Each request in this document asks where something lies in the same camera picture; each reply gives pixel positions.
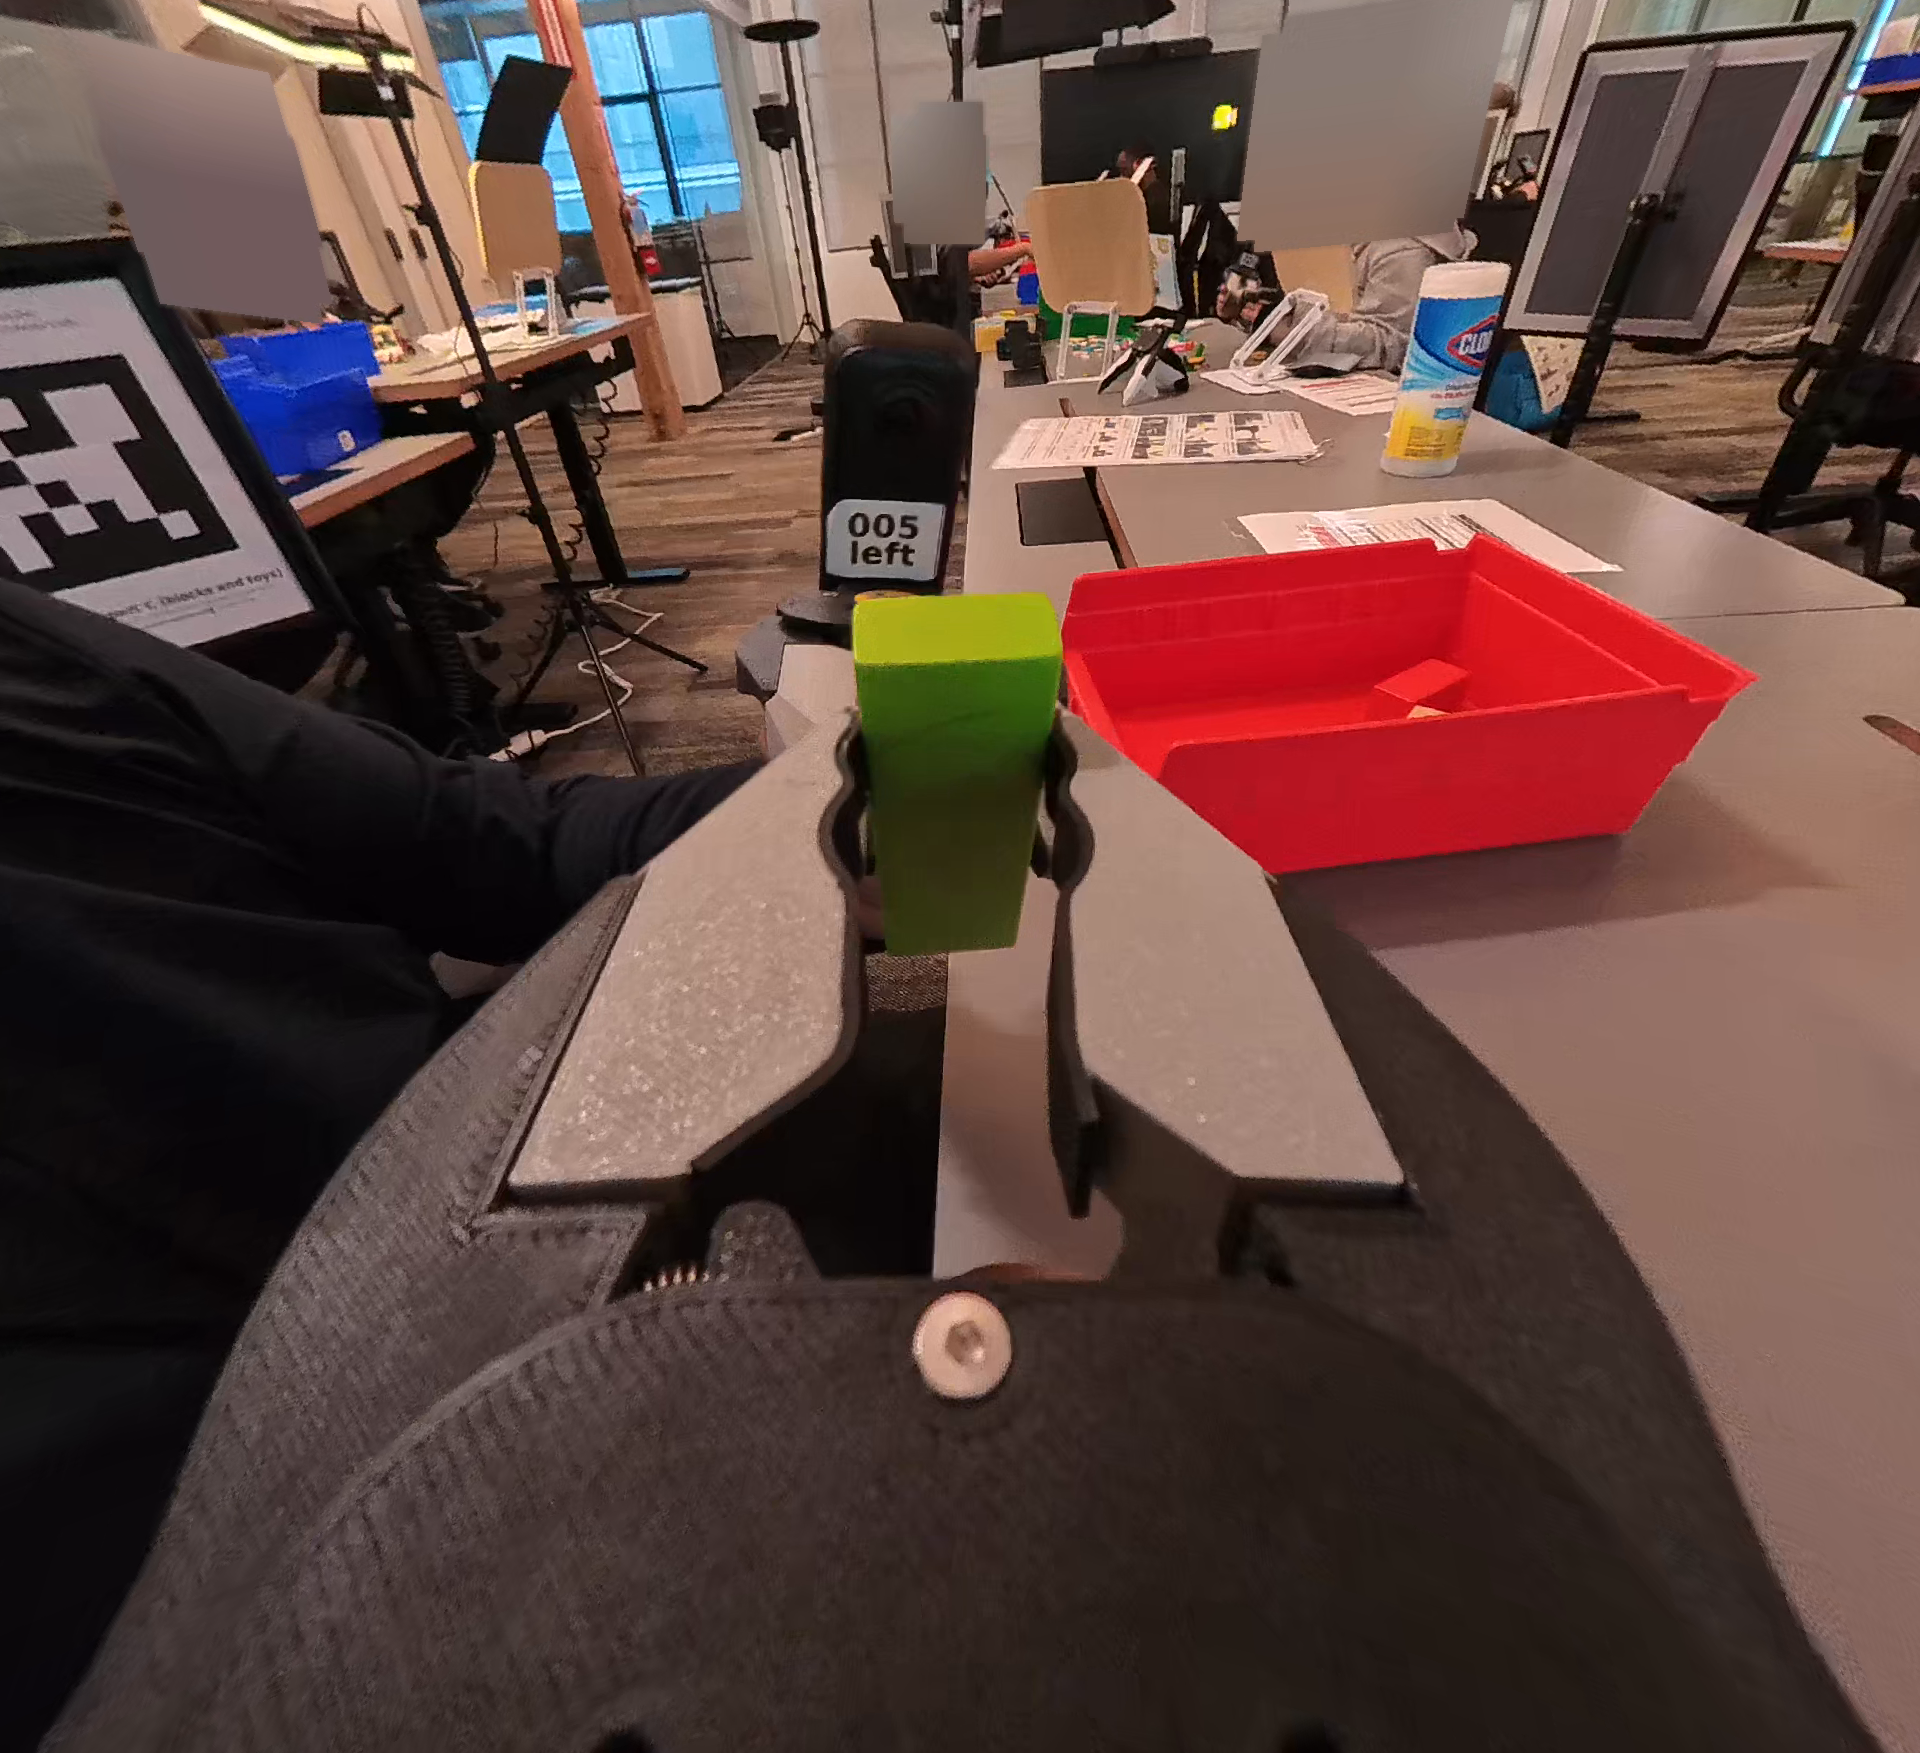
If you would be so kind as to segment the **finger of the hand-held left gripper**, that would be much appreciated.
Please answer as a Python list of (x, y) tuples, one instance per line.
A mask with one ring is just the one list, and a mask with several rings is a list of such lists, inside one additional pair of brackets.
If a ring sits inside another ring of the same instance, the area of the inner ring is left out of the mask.
[(786, 643), (775, 692), (764, 703), (764, 757), (803, 742), (827, 727), (837, 733), (855, 710), (852, 652), (832, 643)]

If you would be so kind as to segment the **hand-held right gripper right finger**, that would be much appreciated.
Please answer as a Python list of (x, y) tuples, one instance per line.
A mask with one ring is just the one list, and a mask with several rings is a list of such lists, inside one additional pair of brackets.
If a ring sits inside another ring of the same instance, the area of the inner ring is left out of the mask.
[(1045, 791), (1048, 1127), (1069, 1212), (1399, 1202), (1405, 1166), (1260, 865), (1077, 715)]

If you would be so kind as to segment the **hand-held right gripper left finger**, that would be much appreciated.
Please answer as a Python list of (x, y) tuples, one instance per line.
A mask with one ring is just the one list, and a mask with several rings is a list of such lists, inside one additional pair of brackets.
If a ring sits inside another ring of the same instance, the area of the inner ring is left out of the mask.
[(671, 1200), (830, 1082), (863, 1018), (857, 715), (641, 873), (512, 1164), (516, 1202)]

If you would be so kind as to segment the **thick lime green block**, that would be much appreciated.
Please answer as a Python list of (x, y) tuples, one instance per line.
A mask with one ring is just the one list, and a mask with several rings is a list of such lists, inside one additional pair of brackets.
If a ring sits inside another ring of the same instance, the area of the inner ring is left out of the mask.
[(1064, 679), (1053, 602), (865, 597), (852, 659), (886, 949), (1012, 946)]

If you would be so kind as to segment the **red plastic bin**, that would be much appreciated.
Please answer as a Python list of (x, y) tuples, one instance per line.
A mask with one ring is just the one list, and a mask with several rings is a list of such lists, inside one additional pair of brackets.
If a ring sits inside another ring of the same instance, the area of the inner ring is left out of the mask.
[[(1496, 540), (1085, 575), (1064, 638), (1072, 710), (1273, 875), (1619, 836), (1758, 682)], [(1424, 659), (1464, 706), (1370, 721)]]

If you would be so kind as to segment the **person's left forearm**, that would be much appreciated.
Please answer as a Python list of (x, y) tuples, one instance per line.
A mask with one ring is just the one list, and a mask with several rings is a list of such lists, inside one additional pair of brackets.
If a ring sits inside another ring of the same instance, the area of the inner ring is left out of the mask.
[(84, 873), (262, 910), (287, 882), (318, 917), (426, 954), (529, 959), (758, 772), (533, 781), (24, 586), (5, 583), (2, 622), (5, 783), (78, 824)]

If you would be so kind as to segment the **black flat pad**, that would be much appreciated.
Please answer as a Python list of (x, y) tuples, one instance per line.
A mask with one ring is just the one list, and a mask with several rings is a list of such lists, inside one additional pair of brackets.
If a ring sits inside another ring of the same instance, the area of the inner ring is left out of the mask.
[(1116, 540), (1088, 472), (1025, 478), (1015, 486), (1023, 546), (1097, 545)]

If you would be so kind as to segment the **black and white folding stand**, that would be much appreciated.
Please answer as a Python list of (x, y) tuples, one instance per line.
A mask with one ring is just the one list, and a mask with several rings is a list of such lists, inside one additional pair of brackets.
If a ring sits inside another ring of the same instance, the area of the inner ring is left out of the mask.
[(1123, 408), (1187, 395), (1191, 374), (1180, 349), (1182, 331), (1180, 323), (1139, 323), (1128, 354), (1108, 367), (1095, 390), (1117, 391)]

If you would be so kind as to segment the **picture-printed paper sheet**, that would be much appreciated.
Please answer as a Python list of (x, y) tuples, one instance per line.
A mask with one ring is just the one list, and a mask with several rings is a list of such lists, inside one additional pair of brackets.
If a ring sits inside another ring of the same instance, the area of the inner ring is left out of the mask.
[(1324, 443), (1297, 412), (1121, 413), (1020, 422), (992, 467), (1216, 468), (1305, 464), (1322, 452)]

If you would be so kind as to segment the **wooden board stand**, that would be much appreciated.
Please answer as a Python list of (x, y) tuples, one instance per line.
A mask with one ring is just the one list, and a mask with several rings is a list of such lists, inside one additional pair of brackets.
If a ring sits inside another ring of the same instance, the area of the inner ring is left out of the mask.
[(560, 338), (569, 313), (553, 185), (538, 163), (474, 159), (469, 198), (487, 276), (512, 290), (521, 335)]
[(1042, 183), (1027, 193), (1025, 219), (1042, 301), (1062, 321), (1053, 378), (1067, 381), (1074, 321), (1106, 318), (1094, 375), (1104, 375), (1123, 318), (1139, 318), (1156, 302), (1156, 258), (1146, 203), (1132, 179)]

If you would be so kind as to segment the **clear acrylic stand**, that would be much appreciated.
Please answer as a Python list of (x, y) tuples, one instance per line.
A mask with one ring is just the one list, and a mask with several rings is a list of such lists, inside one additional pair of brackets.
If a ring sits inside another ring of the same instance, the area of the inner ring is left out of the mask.
[(1232, 356), (1235, 371), (1255, 388), (1357, 371), (1357, 356), (1336, 340), (1338, 315), (1331, 301), (1297, 289), (1278, 301)]

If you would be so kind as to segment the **wooden-top standing desk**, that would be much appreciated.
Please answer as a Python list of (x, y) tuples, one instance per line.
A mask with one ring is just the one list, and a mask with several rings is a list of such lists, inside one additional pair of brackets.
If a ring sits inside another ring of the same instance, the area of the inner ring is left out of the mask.
[(487, 363), (435, 356), (369, 379), (385, 433), (339, 463), (330, 481), (296, 494), (309, 530), (492, 445), (507, 427), (544, 422), (585, 530), (598, 582), (610, 589), (685, 586), (685, 565), (634, 565), (623, 552), (575, 404), (636, 374), (641, 315), (605, 316), (561, 337), (487, 343)]

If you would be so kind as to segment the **wooden column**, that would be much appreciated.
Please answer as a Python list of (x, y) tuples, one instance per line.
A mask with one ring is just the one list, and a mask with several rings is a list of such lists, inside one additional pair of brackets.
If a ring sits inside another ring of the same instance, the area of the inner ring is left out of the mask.
[(632, 321), (641, 412), (658, 440), (686, 433), (686, 416), (668, 359), (651, 289), (636, 258), (625, 193), (619, 183), (605, 112), (589, 60), (579, 0), (525, 0), (547, 60), (573, 78), (561, 101), (561, 123), (589, 209), (589, 230), (612, 307)]

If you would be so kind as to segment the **plain white paper sheet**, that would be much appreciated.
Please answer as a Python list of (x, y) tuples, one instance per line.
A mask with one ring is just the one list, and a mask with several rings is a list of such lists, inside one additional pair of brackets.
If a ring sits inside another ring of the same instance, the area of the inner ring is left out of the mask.
[(1385, 416), (1399, 401), (1399, 379), (1377, 374), (1283, 375), (1265, 379), (1252, 371), (1205, 371), (1202, 379), (1235, 395), (1288, 395), (1356, 417)]

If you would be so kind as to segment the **black softbox light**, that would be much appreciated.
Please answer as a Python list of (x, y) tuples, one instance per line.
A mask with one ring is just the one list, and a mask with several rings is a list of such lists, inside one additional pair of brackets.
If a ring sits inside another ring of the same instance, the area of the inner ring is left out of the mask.
[(967, 54), (992, 68), (1088, 52), (1110, 35), (1146, 30), (1176, 13), (1175, 0), (971, 0)]

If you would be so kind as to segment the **disinfecting wipes canister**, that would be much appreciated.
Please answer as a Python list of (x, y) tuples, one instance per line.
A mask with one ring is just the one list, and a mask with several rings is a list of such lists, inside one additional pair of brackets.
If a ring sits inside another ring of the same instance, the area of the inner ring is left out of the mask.
[(1511, 266), (1451, 261), (1429, 269), (1388, 417), (1380, 471), (1405, 478), (1452, 474), (1477, 408)]

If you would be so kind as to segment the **white paper with red print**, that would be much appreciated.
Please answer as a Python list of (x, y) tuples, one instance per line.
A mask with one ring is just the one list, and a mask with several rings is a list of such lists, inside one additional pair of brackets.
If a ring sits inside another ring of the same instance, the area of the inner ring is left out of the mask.
[(1380, 546), (1427, 540), (1461, 550), (1496, 540), (1567, 578), (1614, 575), (1619, 565), (1565, 540), (1494, 498), (1430, 498), (1333, 511), (1283, 511), (1238, 517), (1237, 524), (1266, 554)]

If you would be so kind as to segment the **blue plastic bin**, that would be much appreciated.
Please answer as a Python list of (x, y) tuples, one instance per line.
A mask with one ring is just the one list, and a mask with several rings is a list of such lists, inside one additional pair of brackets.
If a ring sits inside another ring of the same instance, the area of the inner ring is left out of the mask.
[(313, 484), (382, 442), (367, 323), (234, 333), (223, 349), (213, 370), (281, 484)]

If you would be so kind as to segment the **checkered marker sign board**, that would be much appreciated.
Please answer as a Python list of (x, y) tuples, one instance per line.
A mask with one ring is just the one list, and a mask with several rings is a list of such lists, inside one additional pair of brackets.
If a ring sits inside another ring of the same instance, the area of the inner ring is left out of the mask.
[(217, 656), (353, 627), (127, 239), (2, 253), (2, 578)]

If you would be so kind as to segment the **light panel on tripod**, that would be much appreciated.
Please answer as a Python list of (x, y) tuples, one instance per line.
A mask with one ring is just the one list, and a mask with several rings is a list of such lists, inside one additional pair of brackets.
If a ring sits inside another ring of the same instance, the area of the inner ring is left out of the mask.
[[(426, 91), (413, 54), (369, 22), (348, 22), (326, 13), (281, 2), (199, 0), (199, 13), (210, 28), (315, 71), (319, 112), (326, 117), (377, 117), (388, 125), (415, 193), (413, 200), (406, 203), (406, 212), (413, 217), (417, 230), (430, 240), (437, 253), (457, 315), (461, 316), (461, 328), (466, 335), (466, 343), (457, 348), (454, 354), (471, 356), (487, 363), (487, 338), (478, 324), (474, 304), (469, 299), (465, 269), (446, 235), (442, 215), (427, 193), (420, 155), (407, 127), (411, 112), (401, 96), (411, 89)], [(525, 498), (523, 511), (540, 534), (547, 565), (553, 572), (544, 589), (556, 599), (556, 617), (549, 625), (549, 640), (540, 652), (540, 661), (536, 661), (529, 673), (525, 690), (533, 695), (540, 686), (544, 672), (561, 656), (565, 641), (577, 640), (583, 650), (583, 661), (598, 679), (605, 705), (608, 730), (619, 741), (630, 766), (640, 771), (641, 757), (638, 742), (625, 727), (625, 703), (610, 667), (608, 653), (598, 641), (599, 633), (610, 633), (613, 640), (630, 640), (697, 673), (704, 673), (708, 667), (686, 653), (665, 647), (644, 630), (621, 625), (612, 615), (612, 608), (596, 599), (596, 593), (604, 586), (599, 586), (598, 578), (589, 582), (577, 578), (573, 554), (564, 548), (521, 429), (507, 427), (492, 445), (483, 449), (496, 445), (504, 445), (508, 452)]]

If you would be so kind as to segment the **grey panel board on stand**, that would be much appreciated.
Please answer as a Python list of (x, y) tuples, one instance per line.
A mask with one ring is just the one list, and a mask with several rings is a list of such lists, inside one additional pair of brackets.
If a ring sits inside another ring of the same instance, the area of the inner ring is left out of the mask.
[[(1812, 335), (1779, 394), (1789, 427), (1750, 494), (1701, 504), (1740, 514), (1772, 537), (1816, 524), (1847, 527), (1861, 575), (1882, 578), (1888, 530), (1918, 545), (1918, 117), (1909, 115), (1868, 214), (1838, 269)], [(1819, 488), (1841, 449), (1886, 449), (1891, 467), (1868, 486)]]
[(1549, 442), (1570, 447), (1616, 343), (1703, 349), (1857, 26), (1793, 21), (1597, 42), (1552, 138), (1500, 328), (1575, 340)]

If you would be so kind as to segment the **black wall monitor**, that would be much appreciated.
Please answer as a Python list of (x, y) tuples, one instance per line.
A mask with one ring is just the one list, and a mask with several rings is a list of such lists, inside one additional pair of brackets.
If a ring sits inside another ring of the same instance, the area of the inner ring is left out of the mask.
[(1242, 198), (1260, 52), (1150, 54), (1042, 73), (1042, 181), (1094, 181), (1126, 149), (1165, 173), (1187, 154), (1185, 195)]

